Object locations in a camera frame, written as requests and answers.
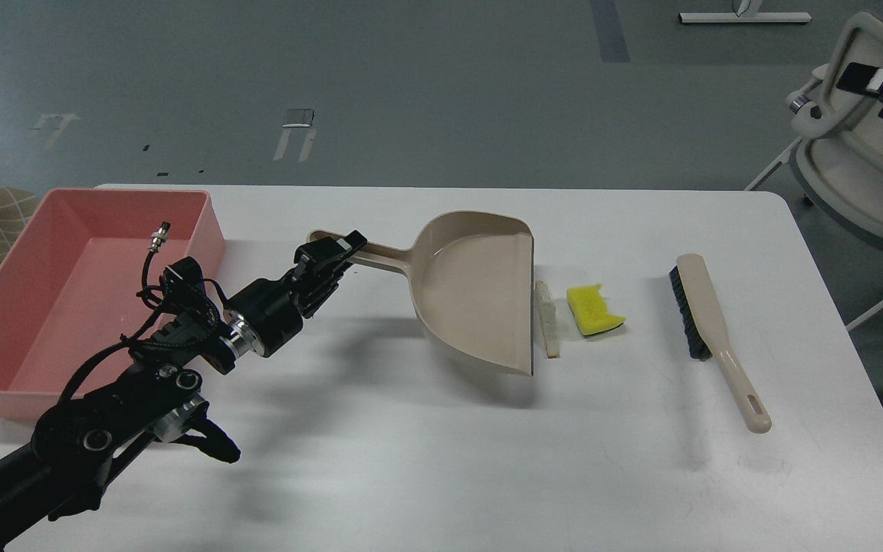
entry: brush handle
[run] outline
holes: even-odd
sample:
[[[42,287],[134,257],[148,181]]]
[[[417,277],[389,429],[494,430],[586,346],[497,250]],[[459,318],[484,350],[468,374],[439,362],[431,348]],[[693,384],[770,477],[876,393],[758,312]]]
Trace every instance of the brush handle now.
[[[308,241],[315,242],[326,237],[340,240],[343,234],[336,234],[325,230],[313,230],[309,233]],[[408,277],[411,274],[410,249],[395,249],[386,247],[386,245],[367,244],[353,255],[350,262],[355,263],[355,265],[371,266],[388,272],[396,272]]]
[[[745,425],[753,433],[765,433],[771,429],[772,419],[747,378],[745,368],[731,349],[728,325],[724,321],[721,303],[718,303],[717,294],[714,293],[714,283],[711,282],[711,273],[707,272],[707,263],[697,254],[680,255],[677,258],[677,270],[698,334],[721,367],[721,373],[724,374],[731,395],[742,412]]]
[[[765,406],[761,404],[761,399],[758,398],[756,390],[747,378],[745,368],[740,365],[734,351],[730,349],[715,350],[714,359],[721,367],[721,373],[724,374],[724,380],[728,382],[728,388],[731,389],[735,404],[742,412],[747,428],[752,433],[765,433],[772,429],[772,419],[768,416]]]

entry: dustpan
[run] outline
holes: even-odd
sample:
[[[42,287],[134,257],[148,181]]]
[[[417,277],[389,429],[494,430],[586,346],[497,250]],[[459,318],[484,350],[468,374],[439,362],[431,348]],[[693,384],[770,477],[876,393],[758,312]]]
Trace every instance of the dustpan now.
[[[341,238],[325,230],[309,240]],[[406,276],[425,335],[459,363],[533,375],[533,233],[521,220],[453,211],[408,249],[367,244],[353,262]]]

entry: yellow sponge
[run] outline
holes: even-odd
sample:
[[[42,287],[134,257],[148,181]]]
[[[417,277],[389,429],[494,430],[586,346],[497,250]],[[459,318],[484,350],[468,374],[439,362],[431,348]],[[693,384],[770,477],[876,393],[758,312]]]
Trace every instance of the yellow sponge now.
[[[609,314],[609,307],[600,296],[599,289],[602,289],[602,284],[568,287],[567,290],[567,303],[571,305],[578,329],[584,335],[614,330],[625,322],[625,318]]]

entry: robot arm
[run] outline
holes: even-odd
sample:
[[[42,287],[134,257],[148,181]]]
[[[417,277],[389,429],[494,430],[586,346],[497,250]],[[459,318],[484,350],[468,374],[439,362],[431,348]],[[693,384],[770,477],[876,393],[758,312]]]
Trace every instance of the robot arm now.
[[[339,241],[301,245],[297,264],[283,277],[255,280],[230,300],[214,282],[223,318],[203,291],[199,263],[186,258],[167,267],[158,286],[162,297],[146,325],[162,312],[175,318],[147,339],[137,339],[146,326],[132,338],[122,336],[118,345],[88,360],[58,404],[40,416],[31,441],[0,460],[0,550],[42,518],[97,510],[107,486],[153,441],[194,446],[236,462],[241,451],[208,419],[209,402],[199,395],[202,377],[185,365],[203,357],[226,374],[249,350],[269,357],[336,290],[351,256],[365,244],[353,232]],[[140,292],[143,300],[145,293]],[[74,399],[91,368],[120,348],[129,349],[132,366],[116,381]]]

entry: white chair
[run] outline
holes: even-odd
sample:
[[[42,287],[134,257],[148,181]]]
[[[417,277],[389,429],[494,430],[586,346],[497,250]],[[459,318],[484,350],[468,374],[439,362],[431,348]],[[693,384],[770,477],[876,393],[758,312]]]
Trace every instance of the white chair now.
[[[830,63],[787,98],[796,138],[745,189],[756,189],[789,163],[806,196],[862,240],[883,249],[883,107],[876,99],[837,90],[848,63],[883,67],[883,22],[851,17]],[[813,90],[816,100],[806,97]]]

